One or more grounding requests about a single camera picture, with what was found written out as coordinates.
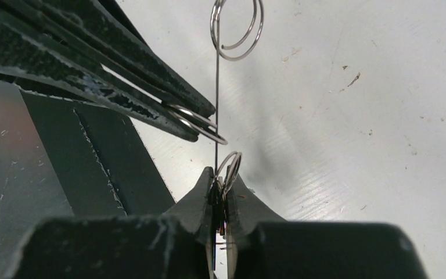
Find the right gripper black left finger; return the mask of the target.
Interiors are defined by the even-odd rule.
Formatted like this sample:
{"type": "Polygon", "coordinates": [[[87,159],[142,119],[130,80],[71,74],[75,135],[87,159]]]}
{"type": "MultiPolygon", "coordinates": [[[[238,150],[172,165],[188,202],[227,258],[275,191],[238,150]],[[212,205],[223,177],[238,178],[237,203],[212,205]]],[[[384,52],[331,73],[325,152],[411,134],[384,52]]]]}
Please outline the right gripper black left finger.
{"type": "Polygon", "coordinates": [[[160,215],[54,217],[20,241],[5,278],[214,278],[211,210],[214,177],[160,215]]]}

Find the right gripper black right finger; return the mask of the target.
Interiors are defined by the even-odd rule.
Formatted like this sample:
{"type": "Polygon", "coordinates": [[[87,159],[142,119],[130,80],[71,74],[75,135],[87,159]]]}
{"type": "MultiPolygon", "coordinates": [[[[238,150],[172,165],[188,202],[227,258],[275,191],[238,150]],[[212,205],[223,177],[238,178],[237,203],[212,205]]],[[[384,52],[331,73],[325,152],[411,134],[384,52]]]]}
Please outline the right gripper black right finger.
{"type": "Polygon", "coordinates": [[[426,278],[416,249],[385,223],[287,221],[237,178],[227,194],[229,278],[426,278]]]}

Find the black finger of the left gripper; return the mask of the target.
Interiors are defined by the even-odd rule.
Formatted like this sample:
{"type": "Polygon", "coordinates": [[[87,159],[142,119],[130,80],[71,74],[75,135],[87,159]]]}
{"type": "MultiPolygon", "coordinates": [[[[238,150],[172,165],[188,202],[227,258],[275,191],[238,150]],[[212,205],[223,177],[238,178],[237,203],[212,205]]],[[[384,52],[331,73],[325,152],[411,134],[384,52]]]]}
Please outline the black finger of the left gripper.
{"type": "Polygon", "coordinates": [[[214,105],[160,59],[116,1],[19,1],[19,11],[163,104],[201,116],[214,105]]]}
{"type": "Polygon", "coordinates": [[[0,79],[38,85],[45,95],[57,88],[59,96],[106,107],[183,140],[198,139],[170,105],[32,21],[19,11],[19,1],[0,1],[0,79]]]}

